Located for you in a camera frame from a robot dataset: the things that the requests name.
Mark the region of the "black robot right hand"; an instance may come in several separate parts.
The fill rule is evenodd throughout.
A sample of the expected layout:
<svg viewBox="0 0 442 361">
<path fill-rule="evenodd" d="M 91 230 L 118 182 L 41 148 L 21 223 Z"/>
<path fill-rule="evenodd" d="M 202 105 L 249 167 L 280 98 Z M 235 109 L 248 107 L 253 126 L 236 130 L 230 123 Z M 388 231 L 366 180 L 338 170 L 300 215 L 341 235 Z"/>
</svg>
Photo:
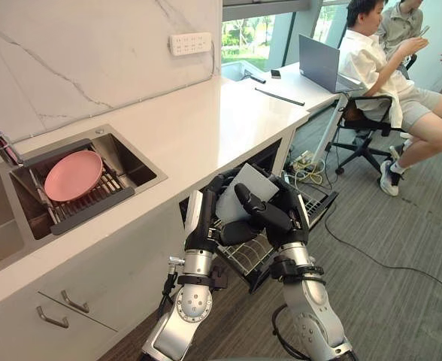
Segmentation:
<svg viewBox="0 0 442 361">
<path fill-rule="evenodd" d="M 272 174 L 268 179 L 279 188 L 269 201 L 262 201 L 242 183 L 235 185 L 235 194 L 249 214 L 247 220 L 232 224 L 237 242 L 249 241 L 265 230 L 268 241 L 276 249 L 292 242 L 306 245 L 309 239 L 308 218 L 303 212 L 298 192 L 281 177 Z"/>
</svg>

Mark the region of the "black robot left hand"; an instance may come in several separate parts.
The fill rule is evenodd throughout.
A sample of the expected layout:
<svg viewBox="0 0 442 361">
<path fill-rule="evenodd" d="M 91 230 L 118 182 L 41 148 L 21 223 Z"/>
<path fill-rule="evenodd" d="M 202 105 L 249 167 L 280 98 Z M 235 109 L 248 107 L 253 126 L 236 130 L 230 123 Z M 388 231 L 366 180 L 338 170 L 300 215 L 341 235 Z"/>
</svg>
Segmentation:
<svg viewBox="0 0 442 361">
<path fill-rule="evenodd" d="M 232 168 L 216 175 L 201 192 L 195 191 L 189 197 L 184 250 L 213 253 L 217 243 L 223 246 L 244 244 L 262 232 L 252 220 L 224 221 L 220 231 L 213 227 L 216 203 L 240 170 L 240 167 Z"/>
</svg>

